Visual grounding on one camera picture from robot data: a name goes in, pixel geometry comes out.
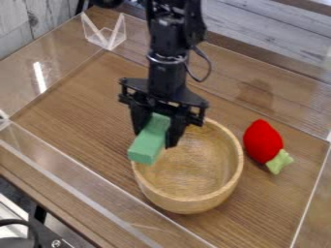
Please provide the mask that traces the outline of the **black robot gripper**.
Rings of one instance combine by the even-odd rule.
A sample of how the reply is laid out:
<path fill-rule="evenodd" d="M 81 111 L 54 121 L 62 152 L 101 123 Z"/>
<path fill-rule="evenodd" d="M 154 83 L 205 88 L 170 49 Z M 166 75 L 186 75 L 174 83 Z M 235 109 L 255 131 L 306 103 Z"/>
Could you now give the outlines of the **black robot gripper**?
<path fill-rule="evenodd" d="M 138 135 L 154 113 L 171 118 L 166 148 L 178 146 L 187 125 L 203 125 L 209 102 L 187 87 L 187 55 L 147 55 L 147 78 L 119 80 L 119 102 L 131 109 L 134 132 Z"/>

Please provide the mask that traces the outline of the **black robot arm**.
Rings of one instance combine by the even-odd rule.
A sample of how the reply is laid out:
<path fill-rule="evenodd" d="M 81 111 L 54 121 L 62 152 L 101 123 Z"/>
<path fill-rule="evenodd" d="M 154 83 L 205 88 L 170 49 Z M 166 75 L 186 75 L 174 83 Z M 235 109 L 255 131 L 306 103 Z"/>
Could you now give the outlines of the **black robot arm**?
<path fill-rule="evenodd" d="M 199 52 L 207 26 L 202 0 L 146 0 L 150 34 L 146 78 L 119 80 L 119 101 L 130 107 L 134 132 L 139 134 L 158 113 L 170 118 L 166 146 L 178 145 L 189 125 L 202 126 L 209 102 L 187 87 L 189 57 Z"/>

